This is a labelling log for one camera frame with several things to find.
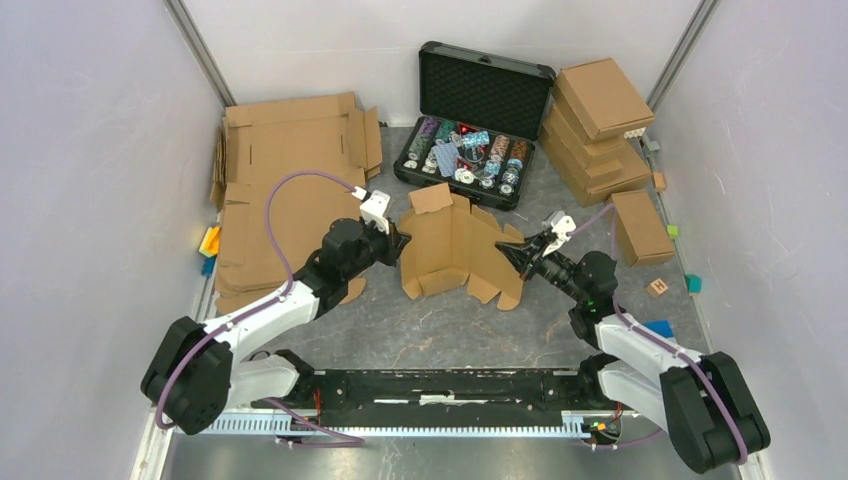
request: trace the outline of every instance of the gray floor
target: gray floor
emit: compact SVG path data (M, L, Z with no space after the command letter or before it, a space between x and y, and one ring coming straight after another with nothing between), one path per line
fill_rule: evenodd
M412 187L392 174L409 128L383 129L383 173L369 187L395 200L397 218L409 207ZM600 206L581 208L538 149L521 202L513 212L495 212L525 234L562 209L581 224ZM609 251L606 222L567 243L573 258L598 249ZM680 262L628 268L619 265L618 295L640 321L669 320L682 345L706 351L706 342L683 281ZM482 305L463 289L410 302L397 269L376 266L366 273L361 297L318 321L298 327L265 346L289 348L316 368L569 367L596 353L577 340L566 312L573 302L537 278L525 286L521 304L500 312ZM654 299L645 286L662 278L670 290ZM626 437L654 428L628 419ZM695 479L738 478L732 466L700 477L673 452L667 438L615 453L592 454L566 440L544 439L368 439L362 449L289 451L265 437L176 436L165 479L453 479L591 478Z
M368 184L392 196L393 218L409 209L407 194L413 190L392 173L410 133L410 128L383 129L383 172ZM601 208L580 207L541 148L529 170L518 208L494 211L502 225L531 235L554 210L564 210L580 225ZM575 259L593 249L608 252L609 238L609 222L601 220L561 252ZM681 345L706 350L677 259L651 267L619 265L616 275L620 301L636 318L669 320ZM565 367L594 353L568 325L566 312L574 302L541 278L525 285L521 304L509 312L499 311L495 301L481 304L463 288L410 301L396 268L378 265L365 278L362 296L266 349L292 349L316 368ZM654 299L645 287L657 278L670 289Z

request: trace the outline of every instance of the white wall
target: white wall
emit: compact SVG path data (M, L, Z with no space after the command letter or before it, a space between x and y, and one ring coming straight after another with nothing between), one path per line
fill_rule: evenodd
M0 478L127 478L221 107L156 0L3 2L0 65Z
M846 20L837 0L721 2L653 128L710 335L781 480L848 469Z
M185 3L239 103L354 90L411 124L428 40L554 68L614 56L647 96L698 0Z

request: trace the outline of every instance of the flattened cardboard box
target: flattened cardboard box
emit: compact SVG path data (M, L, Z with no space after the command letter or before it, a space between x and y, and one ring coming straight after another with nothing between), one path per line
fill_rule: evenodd
M501 231L492 214L450 193L448 184L409 194L412 209L398 229L412 235L400 256L401 283L409 298L460 287L483 303L500 293L498 309L512 310L521 300L524 282L495 242L521 243L511 225Z
M545 125L562 140L581 166L590 168L618 160L627 145L627 140L623 136L619 135L595 143L584 143L585 138L577 133L582 128L580 122L562 97L562 93L556 88L554 99L556 103L551 108Z
M615 193L609 201L618 212L616 237L628 265L657 265L674 257L674 245L648 192Z
M611 138L654 121L654 113L612 58L563 69L556 88L589 139Z
M233 292L279 286L285 269L265 233L273 185L298 170L322 170L354 185L382 161L376 110L355 107L352 92L227 109L225 165L216 168L213 201L223 199L216 284ZM358 218L359 202L318 177L299 177L278 192L271 224L293 269L319 248L330 224Z
M546 143L550 143L549 135L542 128L542 132L539 135L539 143L542 144L543 148L545 148L544 145ZM619 158L621 172L618 176L614 180L592 188L585 188L577 181L577 178L580 176L580 164L577 163L577 160L567 149L562 152L561 156L550 155L549 158L551 164L559 172L560 178L565 182L568 189L571 190L571 193L574 194L577 203L584 207L603 202L613 193L641 188L651 178L651 169L648 168L642 157L629 144L624 149L621 158Z
M549 126L543 125L542 131L544 132L544 136L539 136L539 143L548 152L548 157L555 157L554 165L564 161L570 161L567 159L574 158L574 152L551 131ZM575 180L581 187L593 188L615 180L621 174L622 169L621 162L614 160L593 167L581 167L577 165L573 170L576 173Z

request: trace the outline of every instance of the stacked cardboard boxes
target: stacked cardboard boxes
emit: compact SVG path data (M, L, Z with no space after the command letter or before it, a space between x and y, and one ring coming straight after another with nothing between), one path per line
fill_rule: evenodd
M588 206L640 188L651 171L627 138L654 120L611 58L563 69L539 143L577 201Z

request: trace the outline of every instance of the white bracket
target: white bracket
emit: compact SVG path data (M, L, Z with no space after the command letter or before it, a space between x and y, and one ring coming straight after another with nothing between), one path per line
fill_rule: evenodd
M577 225L574 224L574 219L566 215L562 210L552 213L547 220L545 220L544 225L553 229L557 239L545 248L545 252L542 253L543 257L559 250L565 242L571 240L571 237L568 234L577 229Z
M356 191L352 195L359 200L362 200L367 195L367 190L361 187L356 187ZM389 219L386 218L386 213L389 211L389 206L392 203L392 197L387 193L379 190L371 192L368 200L362 202L359 206L359 214L365 223L374 222L377 225L377 230L383 233L389 233Z

